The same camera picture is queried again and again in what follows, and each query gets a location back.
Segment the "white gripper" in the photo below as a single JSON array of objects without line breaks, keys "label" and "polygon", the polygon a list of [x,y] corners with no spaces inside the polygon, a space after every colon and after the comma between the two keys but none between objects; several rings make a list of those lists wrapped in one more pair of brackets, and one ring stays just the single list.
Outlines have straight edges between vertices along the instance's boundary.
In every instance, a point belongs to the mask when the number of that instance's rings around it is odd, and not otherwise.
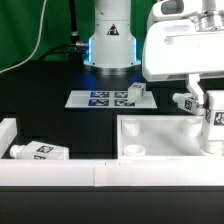
[{"label": "white gripper", "polygon": [[142,73],[149,82],[182,80],[204,106],[200,77],[224,77],[224,0],[161,0],[147,22]]}]

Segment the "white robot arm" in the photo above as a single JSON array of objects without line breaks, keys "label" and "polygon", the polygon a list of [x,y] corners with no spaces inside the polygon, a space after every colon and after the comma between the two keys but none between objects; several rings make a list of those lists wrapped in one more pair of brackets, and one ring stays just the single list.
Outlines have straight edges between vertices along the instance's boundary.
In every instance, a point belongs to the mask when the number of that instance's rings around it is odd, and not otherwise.
[{"label": "white robot arm", "polygon": [[184,80],[196,105],[201,79],[224,77],[224,0],[160,0],[147,19],[142,58],[130,32],[131,0],[95,0],[95,32],[84,64],[104,74],[142,67],[149,82]]}]

